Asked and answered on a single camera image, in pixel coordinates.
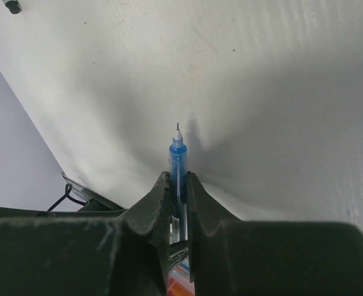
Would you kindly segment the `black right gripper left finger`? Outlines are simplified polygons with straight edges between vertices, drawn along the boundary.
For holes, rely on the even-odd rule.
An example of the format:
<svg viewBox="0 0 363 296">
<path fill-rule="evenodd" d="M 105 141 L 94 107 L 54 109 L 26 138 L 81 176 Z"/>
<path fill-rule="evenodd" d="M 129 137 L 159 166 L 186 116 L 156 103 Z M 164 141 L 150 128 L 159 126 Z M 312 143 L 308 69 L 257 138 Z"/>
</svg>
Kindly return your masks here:
<svg viewBox="0 0 363 296">
<path fill-rule="evenodd" d="M 0 295 L 165 295 L 169 174 L 127 210 L 0 207 Z"/>
</svg>

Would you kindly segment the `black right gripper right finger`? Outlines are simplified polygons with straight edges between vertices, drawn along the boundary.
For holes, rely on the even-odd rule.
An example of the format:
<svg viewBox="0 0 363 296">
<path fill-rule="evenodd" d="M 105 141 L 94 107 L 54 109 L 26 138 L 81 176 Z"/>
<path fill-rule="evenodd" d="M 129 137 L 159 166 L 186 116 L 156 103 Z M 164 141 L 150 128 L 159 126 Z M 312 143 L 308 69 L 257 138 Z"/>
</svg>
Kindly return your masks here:
<svg viewBox="0 0 363 296">
<path fill-rule="evenodd" d="M 187 174 L 196 295 L 363 295 L 363 233 L 338 222 L 244 221 Z"/>
</svg>

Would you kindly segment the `blue capped pen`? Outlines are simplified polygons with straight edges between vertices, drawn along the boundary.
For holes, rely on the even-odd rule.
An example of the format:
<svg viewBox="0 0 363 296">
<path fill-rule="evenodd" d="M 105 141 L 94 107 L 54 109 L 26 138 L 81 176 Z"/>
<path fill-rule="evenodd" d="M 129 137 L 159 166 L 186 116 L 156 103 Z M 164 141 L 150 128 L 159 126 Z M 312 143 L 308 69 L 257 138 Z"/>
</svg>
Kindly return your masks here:
<svg viewBox="0 0 363 296">
<path fill-rule="evenodd" d="M 171 225 L 173 243 L 187 239 L 187 146 L 176 123 L 176 133 L 169 146 L 169 175 L 172 191 Z"/>
</svg>

